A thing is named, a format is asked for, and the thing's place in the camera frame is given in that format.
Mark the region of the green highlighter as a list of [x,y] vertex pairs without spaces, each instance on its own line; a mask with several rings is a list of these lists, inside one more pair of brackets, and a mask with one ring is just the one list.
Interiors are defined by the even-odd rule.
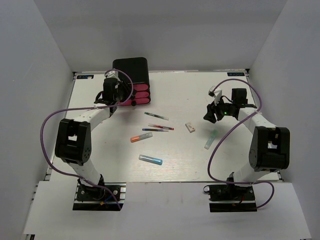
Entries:
[[206,150],[208,150],[208,149],[211,147],[212,143],[214,142],[215,138],[217,137],[217,134],[218,134],[218,131],[217,131],[216,129],[213,130],[213,131],[210,133],[210,136],[209,136],[208,140],[206,141],[206,143],[205,143],[205,145],[204,145],[204,148],[205,148]]

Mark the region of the pink top drawer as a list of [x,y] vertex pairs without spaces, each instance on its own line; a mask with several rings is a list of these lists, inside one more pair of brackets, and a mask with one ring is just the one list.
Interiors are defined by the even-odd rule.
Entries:
[[137,92],[145,92],[149,89],[149,85],[145,83],[133,84],[133,89]]

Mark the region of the white eraser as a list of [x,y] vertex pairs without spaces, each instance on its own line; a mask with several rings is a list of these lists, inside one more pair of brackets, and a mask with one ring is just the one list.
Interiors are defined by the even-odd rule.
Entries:
[[196,130],[191,122],[185,123],[185,126],[190,133],[193,133]]

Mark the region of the orange highlighter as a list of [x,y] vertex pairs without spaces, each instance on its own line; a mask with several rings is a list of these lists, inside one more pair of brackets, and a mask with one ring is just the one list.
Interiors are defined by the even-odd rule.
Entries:
[[131,143],[135,143],[135,142],[138,142],[138,141],[141,141],[141,140],[145,140],[145,139],[148,139],[148,138],[151,138],[151,137],[153,137],[153,133],[152,132],[147,132],[147,133],[144,133],[144,134],[141,134],[141,135],[137,135],[137,136],[131,137],[130,138],[130,142]]

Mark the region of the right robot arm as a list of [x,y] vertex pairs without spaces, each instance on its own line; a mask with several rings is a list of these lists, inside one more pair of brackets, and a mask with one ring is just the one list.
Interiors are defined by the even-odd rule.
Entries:
[[232,183],[225,187],[226,195],[236,200],[243,195],[244,186],[253,184],[267,174],[288,168],[290,131],[274,125],[258,113],[258,108],[248,103],[245,88],[233,88],[229,102],[224,102],[222,90],[218,87],[213,86],[208,95],[213,97],[213,102],[207,105],[204,120],[214,124],[223,117],[234,117],[239,125],[245,125],[252,134],[248,162],[231,173],[229,179]]

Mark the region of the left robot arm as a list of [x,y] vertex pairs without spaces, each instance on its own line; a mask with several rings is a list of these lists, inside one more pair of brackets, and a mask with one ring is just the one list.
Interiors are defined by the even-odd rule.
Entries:
[[96,106],[59,123],[54,154],[74,170],[80,184],[89,186],[88,193],[96,200],[105,196],[106,187],[103,176],[91,160],[92,131],[109,119],[118,106],[130,100],[134,92],[130,78],[123,80],[115,75],[107,76],[103,90],[96,96]]

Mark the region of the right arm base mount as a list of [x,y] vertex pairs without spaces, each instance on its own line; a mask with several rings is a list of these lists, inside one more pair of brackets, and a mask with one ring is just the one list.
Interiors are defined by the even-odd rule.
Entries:
[[209,210],[211,213],[257,211],[256,198],[252,186],[212,184],[204,186],[203,192],[209,195]]

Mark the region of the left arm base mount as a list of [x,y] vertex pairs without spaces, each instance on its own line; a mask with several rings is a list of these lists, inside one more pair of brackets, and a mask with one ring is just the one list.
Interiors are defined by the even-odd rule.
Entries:
[[[105,187],[112,192],[121,208],[125,203],[126,186],[126,183],[105,184]],[[92,187],[79,183],[77,184],[72,210],[96,212],[120,211],[116,201],[108,191],[104,189],[93,190]]]

